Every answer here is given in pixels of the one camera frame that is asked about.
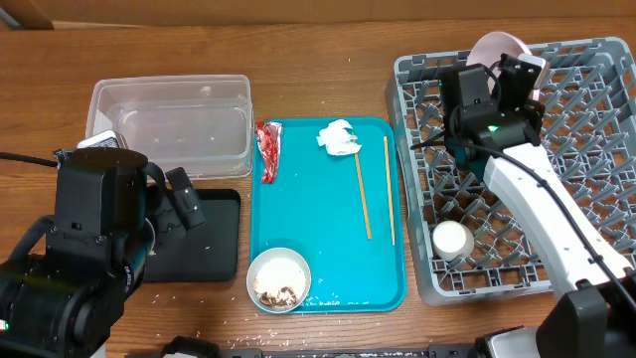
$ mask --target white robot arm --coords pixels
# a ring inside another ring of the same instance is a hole
[[[546,150],[531,143],[504,149],[545,179],[581,228],[589,243],[603,256],[618,278],[633,269],[596,231],[563,187],[548,160]],[[504,158],[491,157],[486,164],[484,182],[510,209],[548,271],[556,299],[577,290],[576,283],[587,279],[593,285],[608,282],[589,251],[546,189],[521,168]]]

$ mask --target black cord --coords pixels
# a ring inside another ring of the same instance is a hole
[[[435,140],[441,138],[442,136],[444,136],[444,131],[440,131],[439,133],[431,136],[430,138],[426,139],[425,141],[423,141],[421,143],[421,146],[428,146],[428,143],[435,143]]]
[[[36,158],[36,157],[22,155],[22,154],[0,152],[0,159],[21,161],[25,163],[44,165],[44,166],[53,167],[53,168],[58,167],[58,162],[55,162],[53,160],[41,159],[41,158]]]
[[[421,147],[424,146],[423,144],[424,143],[415,144],[410,149],[421,148]],[[439,146],[439,145],[445,145],[445,143],[444,142],[430,142],[430,143],[428,143],[425,146]],[[596,252],[596,250],[594,249],[594,247],[589,243],[589,241],[587,240],[587,237],[585,236],[583,231],[580,229],[580,227],[576,223],[576,220],[572,217],[571,213],[569,212],[569,210],[567,209],[567,207],[565,206],[563,201],[557,195],[555,190],[550,186],[550,184],[548,184],[548,181],[546,179],[542,178],[539,174],[537,174],[534,170],[530,169],[524,163],[522,163],[519,160],[511,157],[508,154],[505,154],[502,151],[491,149],[491,148],[487,148],[487,147],[481,146],[481,145],[469,144],[469,143],[452,143],[452,144],[450,144],[450,146],[453,146],[453,145],[457,145],[457,146],[461,146],[461,147],[465,147],[465,148],[469,148],[469,149],[474,149],[474,150],[479,150],[479,151],[491,154],[491,155],[493,155],[495,157],[502,157],[505,160],[507,160],[508,162],[514,164],[515,166],[517,166],[518,168],[520,168],[521,170],[526,172],[526,174],[530,175],[542,187],[544,187],[546,189],[546,191],[548,192],[548,194],[555,201],[556,205],[560,208],[561,212],[563,213],[563,215],[565,216],[565,218],[567,219],[567,221],[571,225],[572,229],[574,230],[574,232],[578,236],[578,239],[583,243],[583,246],[585,247],[585,249],[591,255],[592,260],[607,275],[607,277],[612,282],[612,284],[614,284],[614,286],[618,289],[618,292],[620,293],[620,295],[623,297],[623,299],[625,299],[625,303],[627,305],[629,305],[630,309],[632,310],[632,313],[634,313],[636,315],[636,301],[634,301],[634,298],[632,298],[632,296],[629,294],[627,289],[625,289],[625,287],[618,280],[616,275],[605,264],[605,262],[603,261],[603,256],[599,255]]]
[[[448,118],[449,136],[455,136],[455,118],[457,117],[457,110],[459,110],[459,105],[455,105],[453,110],[450,111],[450,117]]]
[[[484,66],[484,72],[495,82],[495,90],[497,90],[497,98],[495,101],[497,102],[497,108],[499,108],[499,102],[501,101],[501,84],[499,83],[499,79],[495,76],[495,73],[486,66]]]
[[[54,217],[44,216],[27,230],[22,239],[9,255],[7,262],[21,263],[27,260],[31,249],[38,243],[42,236],[53,226]]]
[[[499,63],[499,61],[495,61],[492,65],[490,65],[490,71],[495,70],[495,68],[499,66]]]

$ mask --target teal tray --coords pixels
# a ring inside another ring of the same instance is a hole
[[[289,248],[311,269],[311,289],[294,313],[379,312],[406,294],[396,145],[379,118],[346,118],[362,144],[359,153],[372,239],[353,155],[334,157],[316,142],[337,118],[273,119],[283,123],[280,167],[273,184],[260,182],[263,161],[254,150],[251,197],[253,261],[272,248]],[[392,244],[383,137],[389,140],[396,228]]]

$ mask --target plastic tray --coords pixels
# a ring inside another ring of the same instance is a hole
[[[274,119],[284,133],[273,184],[261,184],[263,161],[254,151],[250,256],[282,247],[305,258],[312,285],[294,313],[388,311],[406,294],[394,134],[379,118],[347,118],[362,145],[369,241],[354,156],[330,156],[316,142],[318,131],[335,119]],[[395,246],[383,136],[389,140]]]
[[[542,145],[583,213],[634,264],[636,248],[636,67],[620,39],[530,46],[551,72]],[[540,259],[498,198],[457,170],[442,149],[411,151],[442,130],[437,74],[464,66],[469,51],[397,59],[387,88],[408,206],[417,288],[429,304],[513,297],[551,289]],[[470,258],[447,263],[429,235],[447,218],[476,226]]]
[[[253,149],[249,80],[199,75],[100,81],[85,135],[108,129],[164,172],[181,166],[193,180],[246,176]]]

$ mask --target clear plastic container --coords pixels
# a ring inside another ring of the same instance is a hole
[[[194,180],[246,176],[253,151],[249,80],[209,75],[100,81],[85,135],[108,129],[164,172],[181,166]]]

